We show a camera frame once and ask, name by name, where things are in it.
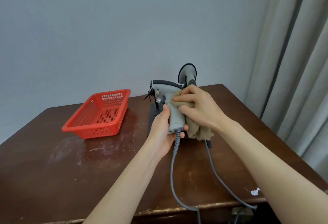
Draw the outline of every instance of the basket rim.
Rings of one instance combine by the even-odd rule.
[[[110,123],[98,123],[98,124],[90,124],[90,125],[82,125],[82,126],[76,126],[76,127],[68,127],[68,125],[70,125],[72,123],[72,121],[76,118],[76,116],[78,116],[82,110],[84,109],[84,107],[88,104],[88,102],[91,100],[92,97],[96,96],[96,95],[102,95],[102,94],[114,94],[114,93],[119,93],[122,91],[126,91],[126,95],[125,98],[123,99],[123,102],[120,106],[120,109],[117,113],[117,115],[120,115],[124,109],[124,105],[128,103],[128,98],[130,96],[131,90],[130,89],[120,89],[120,90],[115,90],[115,91],[108,91],[108,92],[101,92],[101,93],[95,93],[92,94],[80,107],[78,110],[76,110],[76,112],[68,119],[68,121],[64,124],[64,126],[62,127],[62,131],[63,132],[69,132],[69,131],[87,131],[88,129],[94,129],[94,128],[102,128],[102,127],[109,127],[112,125],[115,125],[118,123],[119,119],[115,118],[115,120],[113,120]]]

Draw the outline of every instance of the basket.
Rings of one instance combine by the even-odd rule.
[[[113,136],[118,133],[128,108],[130,89],[91,95],[63,126],[83,139]]]

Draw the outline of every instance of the beige cloth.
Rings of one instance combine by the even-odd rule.
[[[176,92],[174,94],[174,96],[180,96],[182,90]],[[171,100],[171,104],[175,107],[179,107],[179,106],[189,106],[194,108],[195,107],[195,103],[194,102],[174,102]],[[195,121],[193,121],[191,118],[189,118],[188,116],[186,116],[186,124],[188,125],[189,129],[187,131],[188,137],[189,138],[196,138],[198,140],[210,140],[212,136],[214,136],[212,130],[208,127],[203,127],[200,126],[198,123],[196,123]]]

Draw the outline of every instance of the wooden table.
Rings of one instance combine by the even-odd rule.
[[[320,189],[328,190],[327,183],[224,85],[202,89],[273,153]],[[129,98],[116,136],[84,140],[63,133],[61,127],[80,106],[76,104],[46,109],[0,145],[0,223],[82,222],[146,140],[150,103],[142,98]],[[248,203],[265,202],[261,192],[258,196],[250,193],[257,185],[225,141],[215,134],[211,142],[216,171],[230,189]],[[195,213],[186,212],[172,195],[171,158],[172,151],[158,164],[133,222],[149,223],[155,217],[164,221],[172,215],[187,218],[188,214],[196,222]],[[200,205],[204,219],[211,217],[211,209],[226,209],[214,216],[216,221],[218,215],[224,219],[232,206],[239,205],[213,174],[204,142],[181,142],[174,187],[185,204]]]

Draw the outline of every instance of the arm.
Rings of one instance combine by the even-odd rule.
[[[167,134],[169,117],[170,108],[164,105],[163,111],[155,118],[144,145],[84,224],[128,224],[132,221],[158,162],[170,150],[174,141],[174,135]]]
[[[174,101],[195,102],[179,110],[216,130],[243,161],[282,224],[327,223],[328,195],[228,118],[209,93],[194,85]]]

